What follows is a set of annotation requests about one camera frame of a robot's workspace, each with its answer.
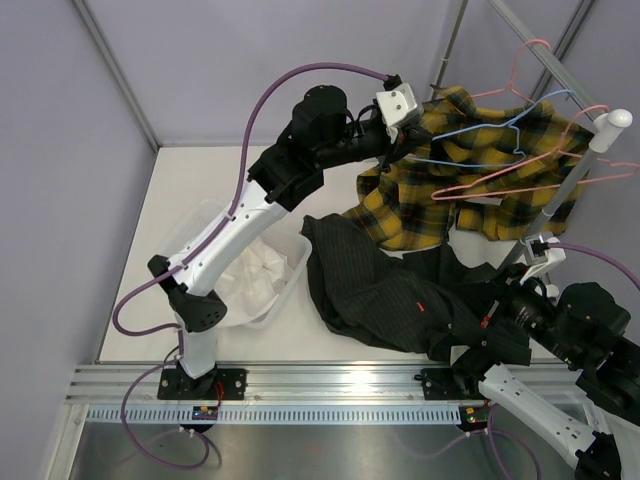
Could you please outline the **dark green striped shirt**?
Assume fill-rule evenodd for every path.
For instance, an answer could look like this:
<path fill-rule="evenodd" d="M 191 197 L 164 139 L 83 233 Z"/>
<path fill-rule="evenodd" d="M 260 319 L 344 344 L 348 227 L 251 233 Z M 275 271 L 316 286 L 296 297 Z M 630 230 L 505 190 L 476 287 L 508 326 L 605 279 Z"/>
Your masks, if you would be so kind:
<path fill-rule="evenodd" d="M 498 362 L 529 364 L 524 333 L 481 324 L 520 267 L 467 267 L 446 243 L 392 257 L 338 214 L 305 217 L 301 233 L 312 245 L 310 297 L 332 333 L 433 361 L 447 362 L 452 348 L 468 346 Z"/>

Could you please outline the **blue wire hanger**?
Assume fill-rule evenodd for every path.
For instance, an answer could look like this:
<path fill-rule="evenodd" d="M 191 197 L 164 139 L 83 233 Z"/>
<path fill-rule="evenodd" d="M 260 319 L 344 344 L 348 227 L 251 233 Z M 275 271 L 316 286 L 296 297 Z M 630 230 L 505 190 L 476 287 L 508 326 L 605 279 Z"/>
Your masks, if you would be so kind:
<path fill-rule="evenodd" d="M 562 139 L 568 125 L 568 120 L 555 112 L 551 99 L 566 92 L 556 90 L 523 107 L 493 110 L 478 106 L 460 86 L 443 89 L 439 100 L 424 107 L 421 119 L 431 141 L 409 158 L 489 170 L 547 153 Z"/>

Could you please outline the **white shirt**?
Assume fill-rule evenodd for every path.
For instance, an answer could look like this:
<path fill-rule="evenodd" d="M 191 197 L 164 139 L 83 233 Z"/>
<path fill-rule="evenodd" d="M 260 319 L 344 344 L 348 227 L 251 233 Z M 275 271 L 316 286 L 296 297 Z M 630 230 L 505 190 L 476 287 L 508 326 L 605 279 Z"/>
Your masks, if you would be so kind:
<path fill-rule="evenodd" d="M 275 304 L 292 274 L 285 255 L 261 238 L 254 240 L 215 283 L 214 290 L 227 307 L 217 327 L 257 321 Z"/>

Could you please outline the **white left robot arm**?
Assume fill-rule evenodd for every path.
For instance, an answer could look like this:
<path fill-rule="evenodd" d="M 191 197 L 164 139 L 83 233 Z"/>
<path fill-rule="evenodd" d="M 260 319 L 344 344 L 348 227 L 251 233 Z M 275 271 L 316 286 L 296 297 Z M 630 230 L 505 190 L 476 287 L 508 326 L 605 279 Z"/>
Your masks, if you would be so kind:
<path fill-rule="evenodd" d="M 162 370 L 159 399 L 243 399 L 245 372 L 216 365 L 214 335 L 231 315 L 215 282 L 252 241 L 323 186 L 325 170 L 372 158 L 388 166 L 409 153 L 425 138 L 422 113 L 402 80 L 384 86 L 357 116 L 340 88 L 310 89 L 226 209 L 177 253 L 149 261 L 183 335 L 179 360 Z"/>

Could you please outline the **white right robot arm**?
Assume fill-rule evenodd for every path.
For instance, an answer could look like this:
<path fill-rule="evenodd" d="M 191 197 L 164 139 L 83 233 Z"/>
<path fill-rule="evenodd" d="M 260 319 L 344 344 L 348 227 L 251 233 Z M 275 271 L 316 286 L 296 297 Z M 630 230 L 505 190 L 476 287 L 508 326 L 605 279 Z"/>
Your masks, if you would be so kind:
<path fill-rule="evenodd" d="M 556 300 L 534 280 L 506 287 L 483 319 L 489 339 L 517 333 L 548 353 L 536 360 L 474 346 L 449 367 L 418 375 L 427 400 L 485 400 L 520 420 L 577 479 L 639 476 L 639 347 L 631 319 L 600 285 L 568 286 Z"/>

